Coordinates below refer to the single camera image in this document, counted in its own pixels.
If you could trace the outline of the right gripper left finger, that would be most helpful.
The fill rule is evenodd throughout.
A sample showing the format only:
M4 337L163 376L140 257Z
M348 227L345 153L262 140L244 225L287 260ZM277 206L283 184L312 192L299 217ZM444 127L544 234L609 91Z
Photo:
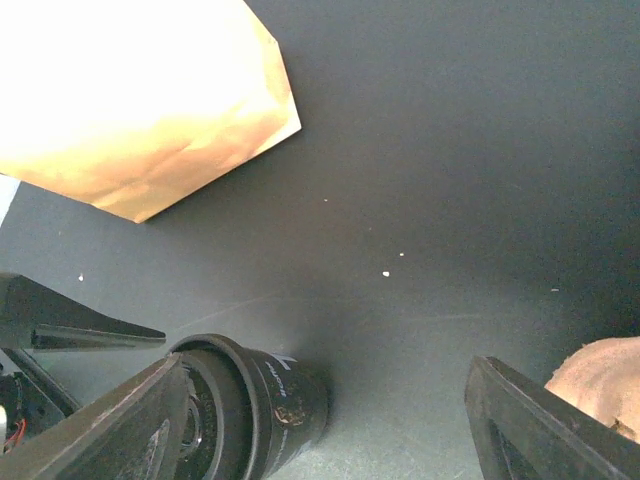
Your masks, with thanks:
M188 410L180 354L1 458L3 479L172 479Z

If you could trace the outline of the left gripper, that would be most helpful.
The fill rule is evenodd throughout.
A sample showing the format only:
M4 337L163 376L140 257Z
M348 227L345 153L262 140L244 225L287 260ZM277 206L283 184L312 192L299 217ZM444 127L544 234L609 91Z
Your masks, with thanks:
M25 276L3 273L1 449L15 450L80 409L23 349L145 349L165 342L161 331L106 316Z

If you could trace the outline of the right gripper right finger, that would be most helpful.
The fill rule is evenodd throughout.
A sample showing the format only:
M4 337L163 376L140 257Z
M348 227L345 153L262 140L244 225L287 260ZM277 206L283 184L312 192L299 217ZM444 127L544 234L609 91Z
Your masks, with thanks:
M639 445L494 357L472 359L464 402L485 479L637 479Z

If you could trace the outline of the black paper cup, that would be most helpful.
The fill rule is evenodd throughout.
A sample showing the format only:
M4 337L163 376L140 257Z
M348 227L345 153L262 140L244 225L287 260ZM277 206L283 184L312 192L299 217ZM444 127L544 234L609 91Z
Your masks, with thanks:
M170 351L185 378L185 423L167 438L158 478L267 479L321 438L328 391L305 363L218 334Z

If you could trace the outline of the orange paper bag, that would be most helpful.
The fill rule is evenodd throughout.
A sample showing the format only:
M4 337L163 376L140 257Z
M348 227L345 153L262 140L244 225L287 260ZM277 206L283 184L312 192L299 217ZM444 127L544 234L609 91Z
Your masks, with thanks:
M5 1L1 171L141 223L299 131L243 1Z

